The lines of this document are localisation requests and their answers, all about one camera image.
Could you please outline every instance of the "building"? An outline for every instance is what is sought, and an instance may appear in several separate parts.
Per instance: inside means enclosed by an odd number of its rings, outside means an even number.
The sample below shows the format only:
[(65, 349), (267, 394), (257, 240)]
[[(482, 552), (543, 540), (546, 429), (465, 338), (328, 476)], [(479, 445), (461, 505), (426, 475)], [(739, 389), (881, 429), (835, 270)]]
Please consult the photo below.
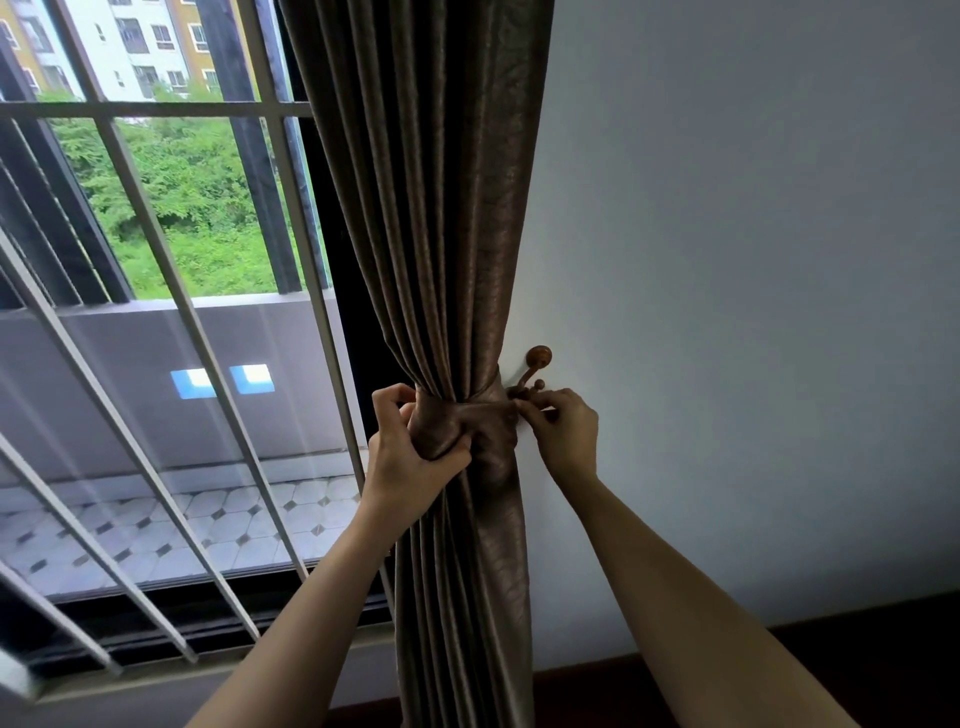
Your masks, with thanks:
[[(235, 0), (230, 0), (238, 18)], [(190, 82), (219, 91), (196, 0), (66, 0), (94, 74), (111, 101), (153, 99)], [(80, 94), (42, 0), (0, 0), (0, 32), (34, 92)], [(250, 68), (246, 42), (245, 61)]]

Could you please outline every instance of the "hand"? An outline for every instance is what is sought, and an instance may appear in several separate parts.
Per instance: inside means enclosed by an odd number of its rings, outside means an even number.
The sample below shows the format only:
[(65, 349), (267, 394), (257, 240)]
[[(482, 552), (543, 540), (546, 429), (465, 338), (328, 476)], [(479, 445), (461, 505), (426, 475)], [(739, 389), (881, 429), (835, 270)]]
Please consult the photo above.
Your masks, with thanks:
[[(373, 411), (380, 430), (370, 439), (370, 465), (357, 518), (371, 524), (388, 545), (426, 512), (444, 486), (471, 460), (468, 435), (437, 460), (417, 455), (407, 429), (417, 407), (416, 398), (417, 393), (406, 384), (373, 393)], [(397, 409), (400, 402), (406, 403)]]
[[(597, 413), (572, 389), (534, 392), (515, 400), (537, 436), (540, 457), (561, 488), (597, 475)], [(552, 410), (541, 412), (545, 407)]]

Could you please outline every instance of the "balcony floor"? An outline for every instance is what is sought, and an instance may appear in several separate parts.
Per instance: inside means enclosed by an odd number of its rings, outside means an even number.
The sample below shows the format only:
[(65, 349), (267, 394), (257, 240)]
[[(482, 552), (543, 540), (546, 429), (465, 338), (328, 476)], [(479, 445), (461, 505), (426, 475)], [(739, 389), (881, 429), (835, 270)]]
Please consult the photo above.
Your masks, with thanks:
[[(356, 512), (352, 475), (271, 486), (304, 561), (333, 546)], [(282, 569), (290, 564), (270, 514), (252, 486), (180, 493), (174, 500), (223, 572)], [(153, 497), (71, 506), (100, 545), (138, 584), (156, 586), (204, 576), (169, 515)], [(0, 559), (44, 595), (76, 598), (115, 589), (113, 580), (44, 509), (0, 515)]]

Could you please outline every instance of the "curtain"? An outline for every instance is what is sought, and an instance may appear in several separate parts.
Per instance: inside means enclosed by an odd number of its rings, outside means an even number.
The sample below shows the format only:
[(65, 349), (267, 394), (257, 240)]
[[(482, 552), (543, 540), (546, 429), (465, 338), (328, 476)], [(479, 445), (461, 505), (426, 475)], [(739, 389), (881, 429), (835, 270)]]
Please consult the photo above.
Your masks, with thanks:
[(282, 0), (411, 432), (473, 462), (396, 545), (400, 700), (413, 726), (533, 726), (529, 577), (497, 370), (552, 0)]

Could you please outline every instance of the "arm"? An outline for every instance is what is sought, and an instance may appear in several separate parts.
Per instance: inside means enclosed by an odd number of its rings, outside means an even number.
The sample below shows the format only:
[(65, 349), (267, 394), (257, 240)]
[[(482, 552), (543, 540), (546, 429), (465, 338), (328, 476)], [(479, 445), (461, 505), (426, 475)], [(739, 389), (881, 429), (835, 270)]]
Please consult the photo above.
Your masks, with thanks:
[[(403, 384), (373, 393), (380, 431), (370, 441), (367, 484), (356, 516), (188, 728), (287, 728), (324, 721), (384, 555), (470, 462), (467, 437), (439, 460), (420, 459), (407, 432), (414, 398)], [(397, 409), (401, 401), (408, 403)]]
[(542, 392), (517, 407), (684, 728), (855, 725), (773, 635), (600, 482), (597, 414), (576, 393)]

